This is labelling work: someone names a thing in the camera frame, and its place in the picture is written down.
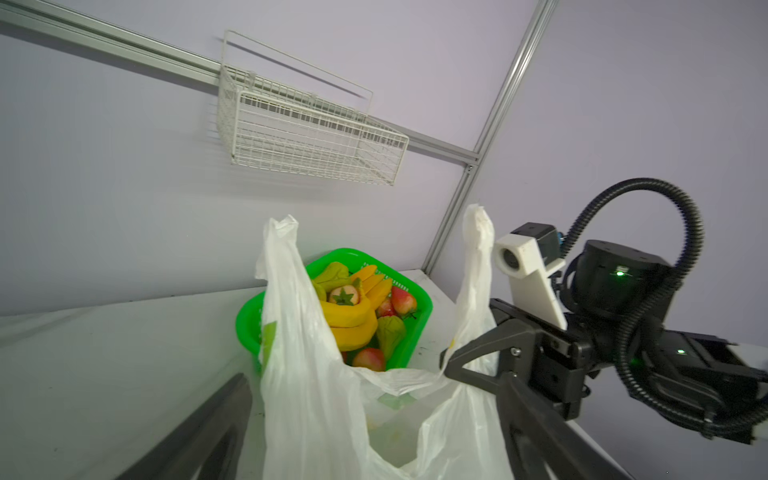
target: green basket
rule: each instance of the green basket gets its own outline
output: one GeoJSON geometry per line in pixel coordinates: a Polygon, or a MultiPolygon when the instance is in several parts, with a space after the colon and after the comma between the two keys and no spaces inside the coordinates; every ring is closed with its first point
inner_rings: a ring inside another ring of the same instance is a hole
{"type": "MultiPolygon", "coordinates": [[[[432,313],[432,299],[413,280],[404,277],[401,273],[379,262],[367,253],[353,248],[339,248],[320,257],[306,266],[306,272],[310,275],[310,278],[314,278],[320,275],[332,262],[343,263],[349,268],[350,273],[354,273],[367,265],[377,265],[377,273],[383,273],[387,278],[392,278],[395,286],[407,291],[416,299],[418,308],[415,315],[403,320],[406,325],[406,337],[395,348],[395,352],[386,363],[387,370],[407,367],[413,351],[416,350],[416,343],[419,342],[424,325],[426,325],[429,315],[432,313]]],[[[259,293],[243,305],[243,308],[237,314],[237,321],[235,322],[237,338],[253,354],[253,365],[259,374],[261,374],[259,351],[261,350],[261,309],[263,304],[264,292],[259,293]]]]}

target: red fruit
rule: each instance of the red fruit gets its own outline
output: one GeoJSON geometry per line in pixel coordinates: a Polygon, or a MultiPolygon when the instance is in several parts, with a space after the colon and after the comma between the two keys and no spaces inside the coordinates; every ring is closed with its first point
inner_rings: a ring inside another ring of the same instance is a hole
{"type": "Polygon", "coordinates": [[[384,352],[379,349],[364,349],[355,355],[352,366],[364,366],[374,372],[383,372],[386,368],[384,352]]]}
{"type": "Polygon", "coordinates": [[[392,306],[399,316],[407,315],[416,310],[416,299],[402,288],[392,287],[392,306]]]}
{"type": "Polygon", "coordinates": [[[376,317],[381,316],[397,316],[395,308],[392,306],[392,300],[386,297],[381,306],[376,309],[376,317]]]}

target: white wall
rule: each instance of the white wall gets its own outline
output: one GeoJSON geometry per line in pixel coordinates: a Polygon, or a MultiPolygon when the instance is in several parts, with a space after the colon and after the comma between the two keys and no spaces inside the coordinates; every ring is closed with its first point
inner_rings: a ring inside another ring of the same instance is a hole
{"type": "MultiPolygon", "coordinates": [[[[498,236],[527,221],[567,231],[620,180],[678,184],[698,202],[706,246],[668,328],[768,345],[767,27],[757,0],[561,2],[468,202],[485,205],[498,236]]],[[[590,238],[674,262],[683,229],[667,200],[632,193],[598,214],[590,238]]],[[[460,242],[454,229],[432,275],[450,296],[460,242]]],[[[492,288],[510,299],[498,271],[492,288]]],[[[591,385],[579,422],[638,479],[764,477],[766,443],[707,441],[673,426],[629,399],[613,370],[591,385]]]]}
{"type": "MultiPolygon", "coordinates": [[[[468,148],[535,6],[64,3],[212,58],[237,28],[468,148]]],[[[0,315],[254,286],[261,227],[287,214],[305,260],[355,247],[417,268],[462,175],[411,152],[396,187],[235,167],[211,94],[3,35],[0,61],[0,315]]]]}

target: wire mesh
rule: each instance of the wire mesh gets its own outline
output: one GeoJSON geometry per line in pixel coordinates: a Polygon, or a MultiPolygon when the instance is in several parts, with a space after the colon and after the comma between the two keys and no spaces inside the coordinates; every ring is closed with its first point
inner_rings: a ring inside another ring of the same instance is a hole
{"type": "Polygon", "coordinates": [[[246,167],[394,185],[408,137],[355,109],[222,64],[218,129],[246,167]]]}

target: cable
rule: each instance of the cable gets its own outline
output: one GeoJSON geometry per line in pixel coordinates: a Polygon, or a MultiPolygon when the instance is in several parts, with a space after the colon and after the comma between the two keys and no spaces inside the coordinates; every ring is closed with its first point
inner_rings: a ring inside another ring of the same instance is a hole
{"type": "Polygon", "coordinates": [[[670,421],[698,430],[706,437],[739,432],[768,419],[768,404],[766,403],[758,404],[749,412],[744,412],[724,420],[711,418],[711,415],[706,415],[703,418],[692,415],[679,406],[662,399],[654,392],[645,389],[635,379],[630,369],[629,362],[631,358],[629,358],[628,349],[638,324],[642,321],[645,313],[653,308],[654,305],[671,296],[682,286],[683,279],[694,268],[701,254],[704,228],[701,216],[699,215],[699,209],[682,189],[669,182],[655,178],[632,178],[603,190],[584,208],[573,225],[571,225],[571,229],[561,245],[560,257],[565,258],[568,255],[568,252],[576,244],[587,224],[602,207],[614,198],[635,190],[657,192],[672,200],[683,216],[685,223],[685,245],[670,275],[662,281],[662,284],[656,290],[646,296],[635,309],[629,312],[619,324],[615,337],[615,362],[619,378],[621,378],[622,383],[627,387],[627,391],[631,396],[650,406],[670,421]]]}

